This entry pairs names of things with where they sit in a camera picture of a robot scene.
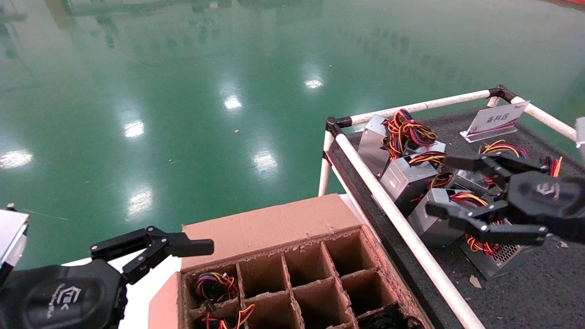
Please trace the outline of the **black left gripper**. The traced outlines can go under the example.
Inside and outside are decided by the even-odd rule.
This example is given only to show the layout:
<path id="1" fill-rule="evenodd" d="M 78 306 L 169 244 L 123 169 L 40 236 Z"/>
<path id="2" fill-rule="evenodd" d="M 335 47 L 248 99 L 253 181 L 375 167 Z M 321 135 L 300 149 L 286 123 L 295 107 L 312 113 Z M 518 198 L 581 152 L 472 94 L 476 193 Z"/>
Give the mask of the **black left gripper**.
<path id="1" fill-rule="evenodd" d="M 91 246 L 94 261 L 84 265 L 13 271 L 1 287 L 0 326 L 116 329 L 128 303 L 127 288 L 121 273 L 107 262 L 146 249 L 165 237 L 167 233 L 161 229 L 146 227 Z"/>

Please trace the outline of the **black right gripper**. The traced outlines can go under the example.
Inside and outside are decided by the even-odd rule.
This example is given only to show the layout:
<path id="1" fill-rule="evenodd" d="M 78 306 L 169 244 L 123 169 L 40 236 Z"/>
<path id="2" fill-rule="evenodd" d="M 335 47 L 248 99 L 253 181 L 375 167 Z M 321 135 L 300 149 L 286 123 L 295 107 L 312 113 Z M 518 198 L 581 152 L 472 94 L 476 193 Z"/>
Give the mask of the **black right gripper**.
<path id="1" fill-rule="evenodd" d="M 449 227 L 476 241 L 542 245 L 548 231 L 567 241 L 585 241 L 585 180 L 582 176 L 551 177 L 545 166 L 535 166 L 509 154 L 453 155 L 450 169 L 480 172 L 506 189 L 506 201 L 466 211 L 460 206 L 428 202 L 427 214 L 447 220 Z M 512 224 L 495 225 L 510 215 Z"/>

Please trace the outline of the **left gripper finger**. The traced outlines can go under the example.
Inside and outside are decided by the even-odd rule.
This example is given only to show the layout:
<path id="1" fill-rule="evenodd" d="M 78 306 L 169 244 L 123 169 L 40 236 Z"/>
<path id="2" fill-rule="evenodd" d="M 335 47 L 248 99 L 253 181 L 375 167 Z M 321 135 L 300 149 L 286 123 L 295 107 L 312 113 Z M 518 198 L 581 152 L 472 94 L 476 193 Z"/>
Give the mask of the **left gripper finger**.
<path id="1" fill-rule="evenodd" d="M 214 241 L 211 239 L 191 240 L 185 233 L 146 233 L 140 248 L 144 252 L 128 262 L 122 269 L 122 276 L 129 285 L 143 279 L 152 269 L 170 256 L 184 258 L 211 255 Z"/>

